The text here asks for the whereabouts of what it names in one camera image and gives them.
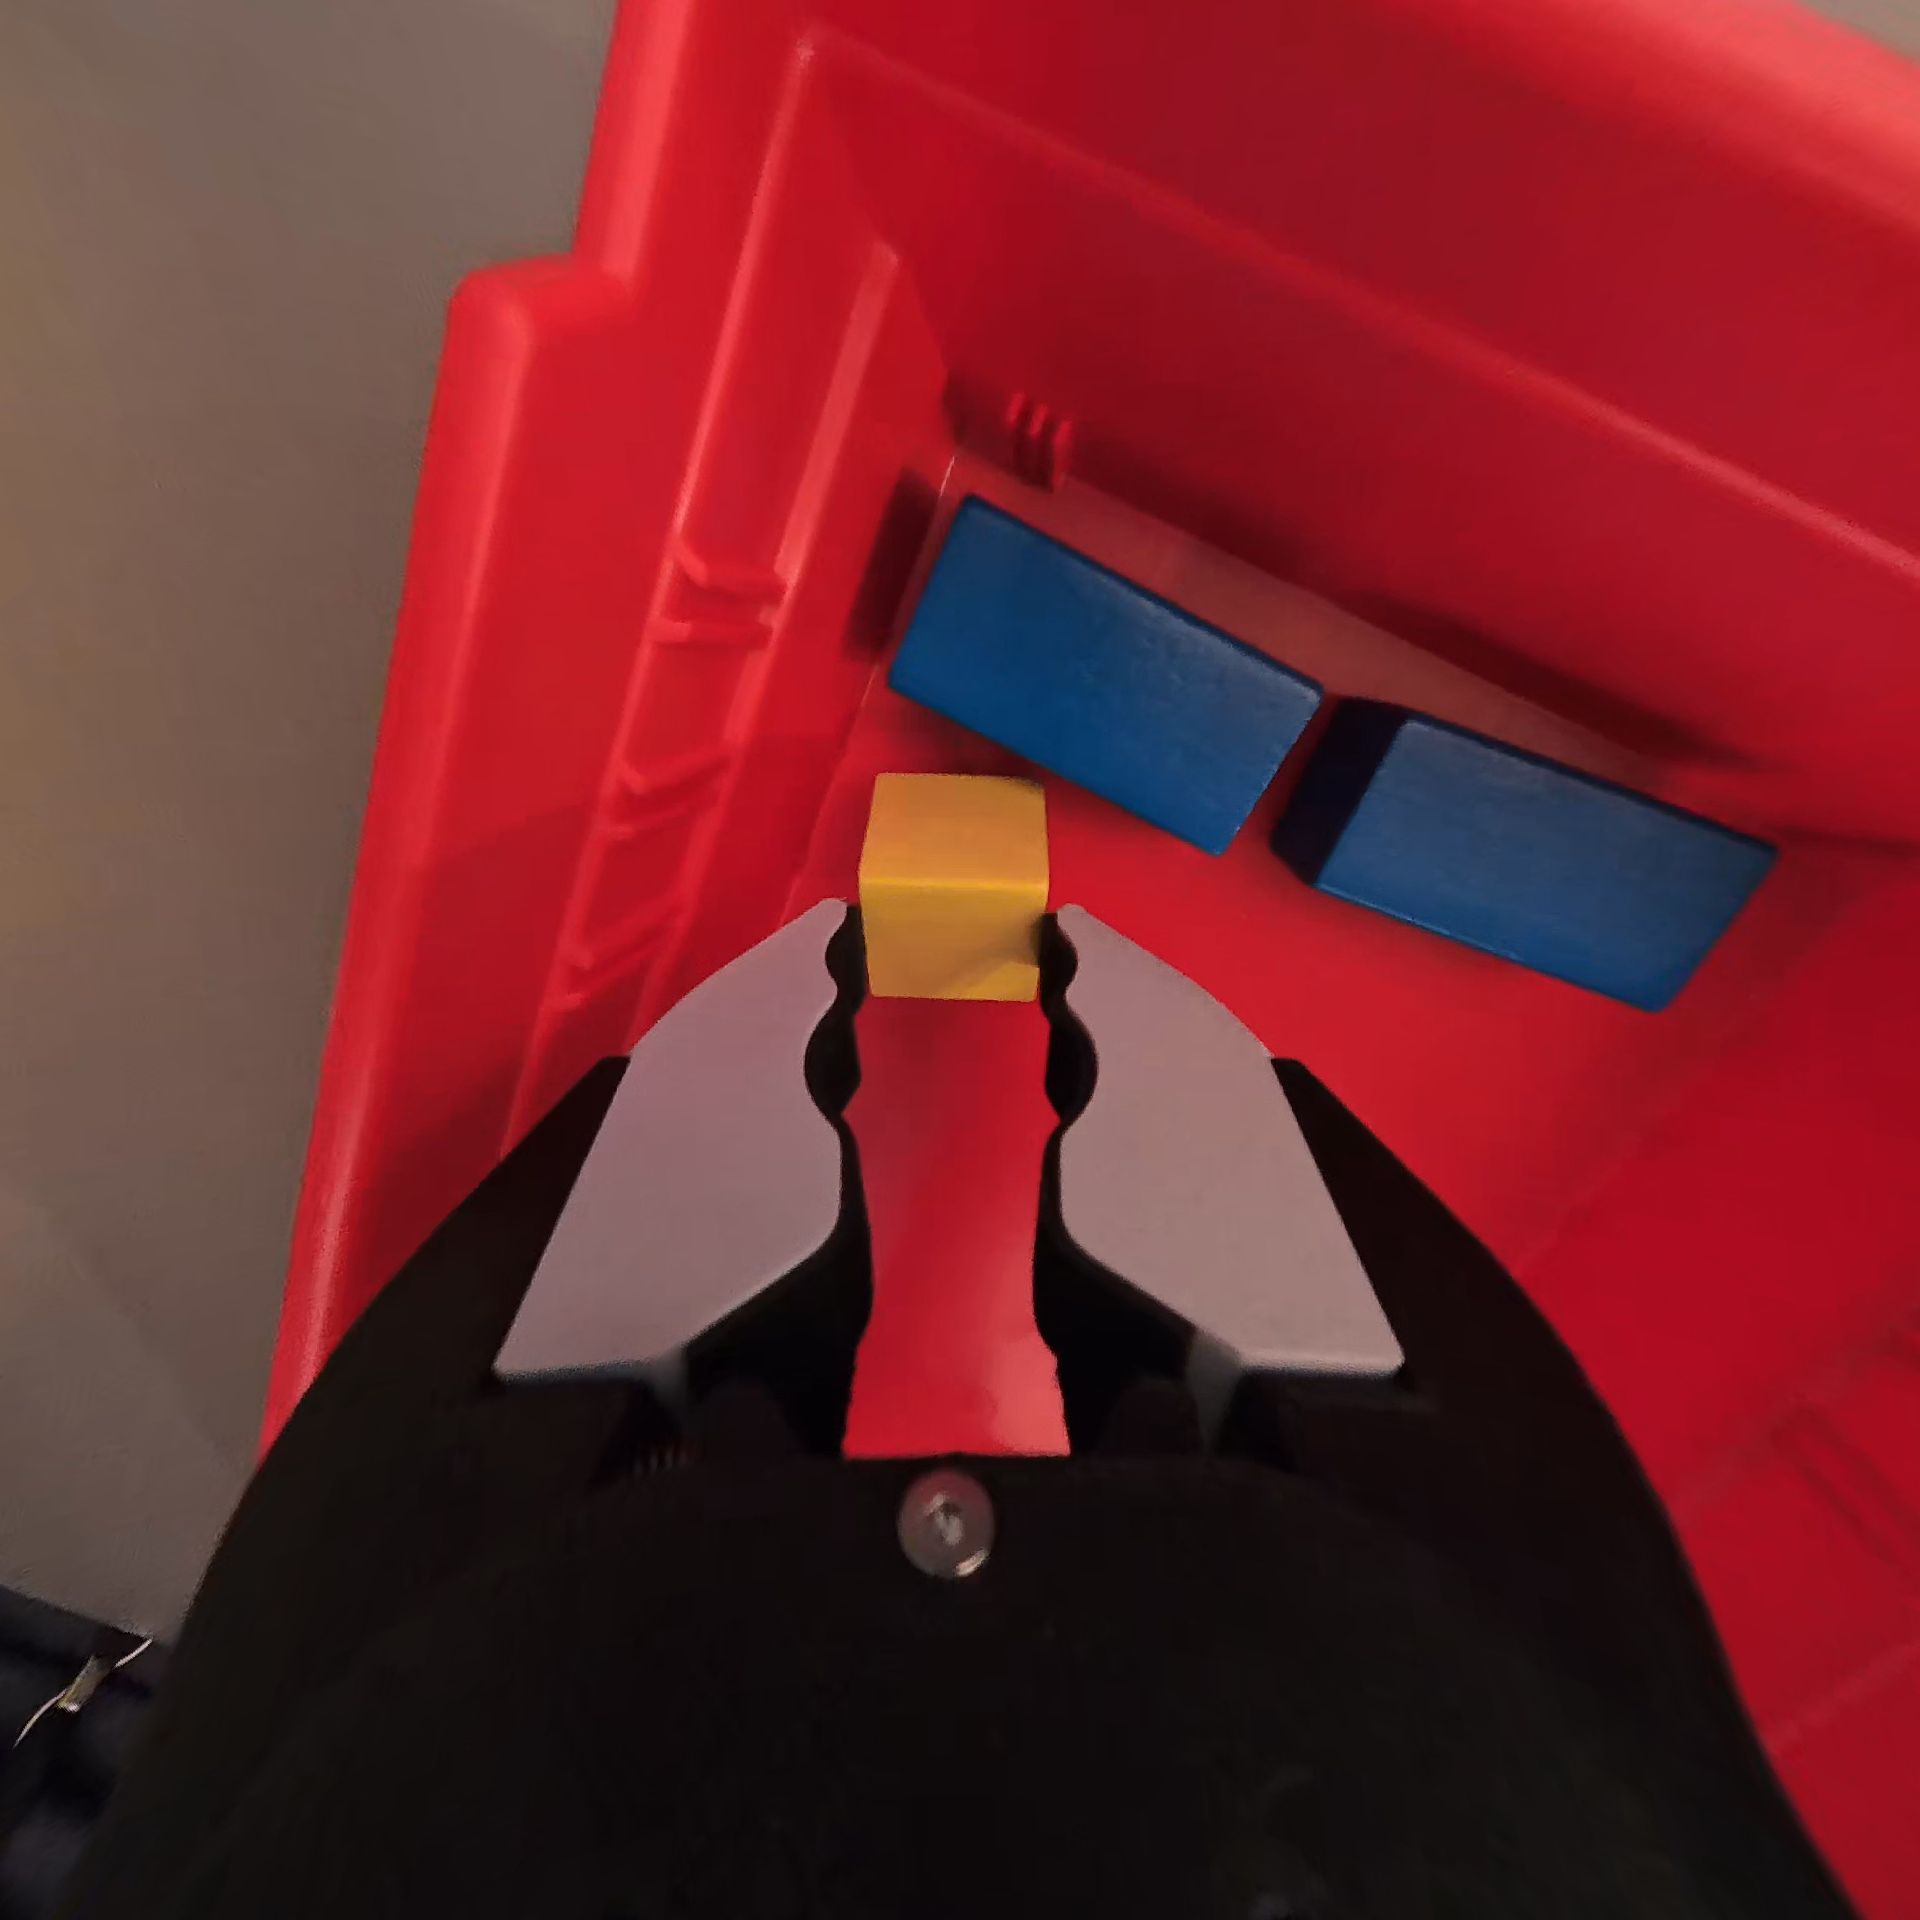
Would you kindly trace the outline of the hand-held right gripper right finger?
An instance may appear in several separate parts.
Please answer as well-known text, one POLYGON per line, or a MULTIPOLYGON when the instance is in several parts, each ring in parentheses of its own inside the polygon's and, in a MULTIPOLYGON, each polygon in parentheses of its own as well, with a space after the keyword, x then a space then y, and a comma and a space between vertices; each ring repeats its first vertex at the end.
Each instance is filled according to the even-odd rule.
POLYGON ((1064 1250, 1227 1379, 1392 1379, 1401 1342, 1257 1037, 1080 906, 1048 921, 1041 1009, 1064 1250))

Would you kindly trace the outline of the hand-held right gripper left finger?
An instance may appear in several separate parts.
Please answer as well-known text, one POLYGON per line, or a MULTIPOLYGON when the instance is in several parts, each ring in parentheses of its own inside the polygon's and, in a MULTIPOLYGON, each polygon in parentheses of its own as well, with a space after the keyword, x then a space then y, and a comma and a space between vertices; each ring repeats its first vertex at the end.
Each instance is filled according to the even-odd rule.
POLYGON ((875 1307, 848 1130, 863 942, 823 900, 635 1045, 500 1379, 851 1379, 875 1307))

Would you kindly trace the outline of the yellow cube block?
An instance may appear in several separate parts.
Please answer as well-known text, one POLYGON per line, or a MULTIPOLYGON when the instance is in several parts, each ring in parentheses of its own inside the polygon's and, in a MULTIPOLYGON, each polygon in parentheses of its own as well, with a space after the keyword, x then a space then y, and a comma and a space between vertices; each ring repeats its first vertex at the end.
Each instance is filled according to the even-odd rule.
POLYGON ((859 907, 871 994, 1036 1001, 1045 789, 998 774, 878 774, 859 907))

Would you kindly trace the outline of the blue wooden block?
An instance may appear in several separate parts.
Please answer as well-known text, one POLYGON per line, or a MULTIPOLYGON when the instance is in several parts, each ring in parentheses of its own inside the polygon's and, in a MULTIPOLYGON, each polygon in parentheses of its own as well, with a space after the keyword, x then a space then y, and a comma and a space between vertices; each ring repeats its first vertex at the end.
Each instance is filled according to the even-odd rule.
POLYGON ((1377 703, 1332 713, 1268 846, 1335 902, 1648 1014, 1777 864, 1764 840, 1377 703))

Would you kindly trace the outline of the blue rectangular block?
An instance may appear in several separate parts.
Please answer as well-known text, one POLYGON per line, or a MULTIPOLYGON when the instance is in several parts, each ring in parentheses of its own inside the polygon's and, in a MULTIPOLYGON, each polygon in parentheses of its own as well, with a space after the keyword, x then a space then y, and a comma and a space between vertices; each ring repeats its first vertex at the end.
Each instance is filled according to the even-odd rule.
POLYGON ((889 687, 1204 852, 1326 704, 1321 685, 963 496, 889 687))

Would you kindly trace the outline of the red plastic bin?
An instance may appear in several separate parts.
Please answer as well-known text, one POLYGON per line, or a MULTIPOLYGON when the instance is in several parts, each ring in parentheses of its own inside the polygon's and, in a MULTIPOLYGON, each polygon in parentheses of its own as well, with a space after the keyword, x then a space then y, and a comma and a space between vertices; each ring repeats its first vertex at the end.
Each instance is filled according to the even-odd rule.
POLYGON ((1867 1917, 1916 1917, 1916 59, 1795 4, 622 4, 461 284, 264 1443, 602 1057, 822 896, 979 492, 1778 850, 1659 1014, 1048 799, 1055 890, 1549 1314, 1867 1917))

